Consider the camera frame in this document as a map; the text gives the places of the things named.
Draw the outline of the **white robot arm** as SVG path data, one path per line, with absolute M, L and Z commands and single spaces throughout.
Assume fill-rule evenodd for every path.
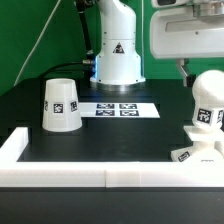
M 125 91 L 145 82 L 141 57 L 135 48 L 136 14 L 120 0 L 98 0 L 101 51 L 91 84 Z M 224 57 L 224 0 L 151 0 L 156 9 L 150 21 L 150 51 L 157 59 L 174 59 L 191 86 L 192 58 Z

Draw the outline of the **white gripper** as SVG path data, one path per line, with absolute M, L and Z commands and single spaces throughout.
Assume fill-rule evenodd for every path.
M 177 59 L 183 85 L 196 75 L 184 58 L 224 57 L 224 0 L 151 0 L 150 50 L 158 59 Z

